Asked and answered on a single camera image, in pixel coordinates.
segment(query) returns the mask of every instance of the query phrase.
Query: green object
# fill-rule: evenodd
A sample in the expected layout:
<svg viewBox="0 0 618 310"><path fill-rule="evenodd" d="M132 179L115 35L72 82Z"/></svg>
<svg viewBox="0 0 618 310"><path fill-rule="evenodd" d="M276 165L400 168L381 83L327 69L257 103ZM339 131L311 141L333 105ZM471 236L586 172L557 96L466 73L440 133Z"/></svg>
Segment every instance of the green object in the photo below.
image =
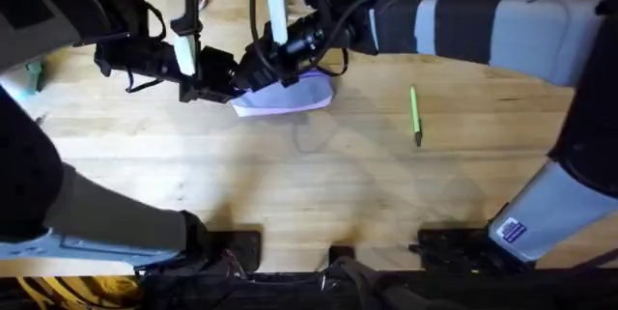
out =
<svg viewBox="0 0 618 310"><path fill-rule="evenodd" d="M414 89L414 86L411 86L409 88L409 100L412 111L412 127L414 128L414 140L416 141L416 146L421 147L423 130L421 129L421 118L418 115L418 103L416 102L416 89Z"/></svg>
<svg viewBox="0 0 618 310"><path fill-rule="evenodd" d="M26 65L26 70L28 71L28 75L30 76L30 81L32 82L32 85L35 87L35 92L40 92L42 89L43 75L42 62L32 62Z"/></svg>

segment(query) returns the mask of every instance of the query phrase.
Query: purple cloth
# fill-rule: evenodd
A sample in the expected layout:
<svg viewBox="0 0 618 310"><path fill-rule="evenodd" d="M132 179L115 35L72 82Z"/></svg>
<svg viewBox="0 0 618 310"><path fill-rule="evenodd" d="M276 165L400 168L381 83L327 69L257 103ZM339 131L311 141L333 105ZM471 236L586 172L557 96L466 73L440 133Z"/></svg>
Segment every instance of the purple cloth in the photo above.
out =
<svg viewBox="0 0 618 310"><path fill-rule="evenodd" d="M233 99L239 117L264 116L307 111L326 107L333 97L330 77L317 70L304 73L296 84L284 88L273 83L253 93Z"/></svg>

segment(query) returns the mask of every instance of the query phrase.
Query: black cable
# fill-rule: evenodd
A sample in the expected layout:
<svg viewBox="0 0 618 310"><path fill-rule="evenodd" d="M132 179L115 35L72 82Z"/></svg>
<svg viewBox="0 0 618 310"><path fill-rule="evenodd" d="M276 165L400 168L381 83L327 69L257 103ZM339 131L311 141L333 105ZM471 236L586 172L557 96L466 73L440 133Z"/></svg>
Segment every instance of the black cable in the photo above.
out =
<svg viewBox="0 0 618 310"><path fill-rule="evenodd" d="M256 19L256 0L249 0L249 21L251 23L251 37L253 38L253 47L256 51L256 54L258 55L258 58L260 59L260 61L262 62L262 64L264 64L264 66L267 68L267 70L269 70L270 72L278 75L280 78L286 78L286 77L294 77L294 76L298 76L301 75L309 70L303 70L303 72L298 73L298 74L294 74L294 72L291 73L287 73L287 72L283 72L281 70L279 70L278 68L276 68L266 57L266 55L264 54L264 51L262 50L262 48L260 47L260 37L258 35L258 26L257 26L257 19ZM341 70L341 72L333 72L331 70L322 68L320 66L316 65L316 69L318 71L320 71L321 73L327 74L331 77L337 77L340 76L344 73L346 73L346 71L348 71L348 62L349 62L349 54L348 54L348 50L345 48L342 48L342 53L343 53L343 58L344 58L344 67Z"/></svg>
<svg viewBox="0 0 618 310"><path fill-rule="evenodd" d="M309 70L315 69L318 66L318 64L320 63L320 60L324 57L324 55L328 51L328 49L330 49L330 47L334 43L335 39L339 35L339 32L341 32L341 30L343 29L343 26L345 25L346 21L351 16L351 14L354 11L356 11L356 9L358 7L360 7L362 4L364 4L366 2L369 2L369 1L372 1L372 0L354 0L354 2L352 2L346 8L346 10L343 12L343 14L339 17L339 19L335 23L335 26L333 27L333 30L330 33L330 36L328 36L328 38L326 39L326 42L322 45L321 49L318 51L318 54L315 56L315 58L312 61L309 62L309 64L307 66L305 66L304 68L302 68L300 70L294 70L294 71L291 71L291 72L282 72L280 70L277 70L268 61L268 59L264 55L264 52L262 51L262 49L258 45L259 37L258 37L258 30L257 30L257 26L256 26L256 17L255 17L255 3L256 3L256 0L249 0L249 17L250 17L250 22L251 22L251 36L253 37L253 45L254 45L254 47L256 49L258 57L260 58L260 60L264 64L264 66L267 67L267 69L269 69L273 73L281 75L282 77L300 76L300 75L308 72Z"/></svg>
<svg viewBox="0 0 618 310"><path fill-rule="evenodd" d="M348 54L348 50L345 48L341 48L341 53L343 54L343 57L344 57L344 67L341 69L341 72L333 72L321 66L317 66L316 70L320 71L321 73L327 74L331 77L339 77L340 75L343 75L344 73L346 73L348 71L348 62L350 60L350 56Z"/></svg>

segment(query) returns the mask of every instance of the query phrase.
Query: wood grain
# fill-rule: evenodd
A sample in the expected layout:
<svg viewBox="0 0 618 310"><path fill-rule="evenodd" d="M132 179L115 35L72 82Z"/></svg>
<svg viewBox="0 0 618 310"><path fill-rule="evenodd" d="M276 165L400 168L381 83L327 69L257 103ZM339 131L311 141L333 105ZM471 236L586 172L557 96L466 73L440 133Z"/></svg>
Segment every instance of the wood grain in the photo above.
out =
<svg viewBox="0 0 618 310"><path fill-rule="evenodd" d="M165 0L148 0L165 9ZM259 21L266 0L259 0ZM211 0L203 43L239 59L250 41L248 0ZM156 24L153 32L158 31ZM310 271L334 241L355 243L373 268L418 268L406 251L425 224L483 224L545 161L572 91L517 72L428 56L352 54L319 111L240 119L230 106L177 101L161 84L135 95L102 77L91 47L58 51L52 80L26 102L65 161L94 181L213 229L260 225L261 271ZM336 69L333 53L326 62ZM423 147L408 89L416 86ZM541 262L566 267L615 245L614 215ZM130 272L88 261L13 261L0 275Z"/></svg>

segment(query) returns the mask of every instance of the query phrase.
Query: green pen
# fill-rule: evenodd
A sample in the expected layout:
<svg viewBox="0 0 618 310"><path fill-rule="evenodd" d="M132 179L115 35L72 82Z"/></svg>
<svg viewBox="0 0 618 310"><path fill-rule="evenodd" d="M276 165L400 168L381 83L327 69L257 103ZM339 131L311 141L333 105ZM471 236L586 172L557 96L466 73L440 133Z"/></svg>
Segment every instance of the green pen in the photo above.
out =
<svg viewBox="0 0 618 310"><path fill-rule="evenodd" d="M412 126L414 128L414 140L416 140L416 147L421 147L423 130L421 129L421 118L418 116L418 104L416 103L416 89L414 89L414 86L411 86L409 88L409 99L412 110Z"/></svg>

